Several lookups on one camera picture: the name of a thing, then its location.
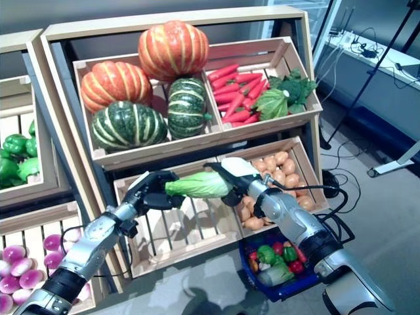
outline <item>blue basket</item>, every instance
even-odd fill
[[[239,252],[242,260],[242,267],[248,276],[251,284],[262,291],[272,302],[278,300],[286,300],[314,285],[320,283],[313,270],[305,269],[304,272],[295,275],[295,278],[288,282],[267,287],[258,281],[256,275],[252,272],[248,265],[248,255],[256,251],[261,245],[272,245],[274,242],[286,242],[287,238],[283,236],[279,228],[272,228],[260,234],[255,234],[248,238],[244,238],[239,242]]]

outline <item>carrot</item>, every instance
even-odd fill
[[[230,103],[227,103],[227,104],[223,104],[223,105],[217,106],[217,109],[220,112],[225,112],[225,111],[227,111],[229,109],[229,107],[230,107]]]
[[[228,116],[228,113],[222,118],[223,123],[238,123],[243,122],[249,118],[251,115],[247,110],[242,110],[240,112],[234,113]]]
[[[250,90],[252,90],[257,84],[258,82],[261,80],[261,78],[256,78],[254,80],[252,80],[251,82],[249,82],[247,85],[244,85],[243,87],[241,87],[241,89],[239,90],[239,93],[243,94],[243,95],[248,95],[248,93],[250,92]]]
[[[224,116],[224,118],[229,117],[230,115],[232,115],[236,108],[238,108],[239,106],[241,106],[243,100],[245,99],[245,97],[242,94],[236,93],[237,96],[235,96],[235,98],[233,99],[233,101],[231,101],[230,103],[230,107],[229,109],[226,111],[226,115]]]
[[[257,99],[251,100],[250,98],[246,98],[243,100],[242,105],[245,107],[246,110],[251,110],[252,106],[257,102]]]
[[[245,123],[242,123],[240,121],[237,121],[237,122],[232,123],[232,127],[241,127],[243,125],[245,125]]]
[[[251,82],[252,80],[258,78],[258,77],[262,77],[263,74],[262,73],[240,73],[238,75],[236,75],[235,77],[235,82],[236,83],[243,83],[243,82]]]
[[[243,122],[244,125],[247,125],[248,123],[256,123],[258,121],[258,115],[254,114],[249,116],[249,118],[247,118],[247,120],[245,120]]]
[[[256,87],[254,87],[252,90],[250,90],[250,92],[248,93],[248,97],[252,98],[252,99],[256,99],[258,98],[258,96],[260,96],[261,91],[263,90],[264,86],[265,86],[266,80],[261,81],[260,83],[257,84]]]
[[[241,87],[237,83],[229,84],[225,87],[221,87],[220,89],[215,90],[213,92],[213,95],[219,95],[219,94],[224,94],[224,93],[228,93],[228,92],[235,92],[235,91],[239,90],[240,88]]]
[[[221,87],[225,86],[226,83],[228,83],[228,81],[235,79],[236,74],[238,74],[237,72],[228,74],[224,77],[221,77],[220,79],[217,79],[216,81],[213,81],[211,83],[211,87],[213,88],[213,90],[217,90],[220,89]]]
[[[238,92],[219,94],[215,96],[215,100],[217,104],[226,104],[233,101],[238,95],[240,95]]]
[[[213,82],[214,80],[220,79],[221,77],[224,77],[225,75],[235,72],[236,69],[238,69],[238,67],[239,67],[239,64],[232,64],[230,66],[213,71],[207,77],[209,78],[210,82]]]

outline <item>wooden slat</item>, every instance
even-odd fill
[[[169,20],[183,20],[193,25],[208,25],[277,18],[302,18],[303,16],[303,11],[284,5],[168,12],[53,24],[45,30],[43,36],[49,41],[54,41],[102,34],[137,32]]]

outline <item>green lettuce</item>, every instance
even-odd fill
[[[191,198],[221,198],[232,189],[217,172],[200,172],[174,182],[165,183],[168,195],[183,195]]]

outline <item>red tomato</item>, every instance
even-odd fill
[[[283,243],[276,241],[273,243],[272,247],[276,254],[279,254],[280,256],[283,255]]]

